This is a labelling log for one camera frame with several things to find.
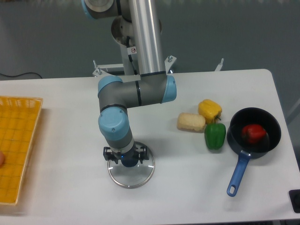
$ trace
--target yellow basket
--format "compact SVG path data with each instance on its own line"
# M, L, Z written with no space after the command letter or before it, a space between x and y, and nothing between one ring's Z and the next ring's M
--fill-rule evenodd
M16 205L43 99L0 96L0 204Z

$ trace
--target white table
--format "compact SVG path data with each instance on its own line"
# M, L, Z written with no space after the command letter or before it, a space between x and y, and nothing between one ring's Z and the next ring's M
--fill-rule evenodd
M300 188L300 173L268 70L174 74L174 102L128 110L136 141L152 148L156 169L138 189L109 177L98 128L99 78L0 82L0 95L44 99L35 144L15 207L0 206L1 224L193 224L300 218L288 196ZM226 193L238 156L227 141L221 153L206 148L204 134L179 131L179 113L197 113L209 98L232 116L259 107L277 118L279 145L249 162L235 197Z

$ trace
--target light blue joint cap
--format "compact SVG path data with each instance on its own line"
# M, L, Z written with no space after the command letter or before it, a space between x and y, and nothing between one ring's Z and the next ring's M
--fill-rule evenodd
M165 87L165 94L161 103L172 102L177 97L176 82L172 75L167 75L167 85Z
M88 9L86 8L86 5L85 5L84 0L81 0L81 4L82 4L83 10L84 10L84 14L85 14L89 19L95 20L95 18L92 17L92 16L90 15L90 13L88 12Z
M129 119L119 107L104 109L98 119L101 133L105 139L111 141L121 140L129 131Z
M109 76L103 77L98 83L98 95L99 95L99 92L101 91L101 89L103 89L106 85L108 85L112 82L123 82L123 81L118 76L109 75Z

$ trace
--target green bell pepper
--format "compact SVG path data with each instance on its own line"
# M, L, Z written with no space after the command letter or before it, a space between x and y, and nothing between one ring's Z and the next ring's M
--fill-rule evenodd
M205 143L210 150L220 149L225 140L226 127L222 123L208 124L204 131Z

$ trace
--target yellow bell pepper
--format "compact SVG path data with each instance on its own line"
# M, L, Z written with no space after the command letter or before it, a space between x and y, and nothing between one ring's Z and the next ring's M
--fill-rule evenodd
M198 112L205 117L206 123L210 124L215 123L216 119L220 119L222 108L218 103L206 99L199 103Z

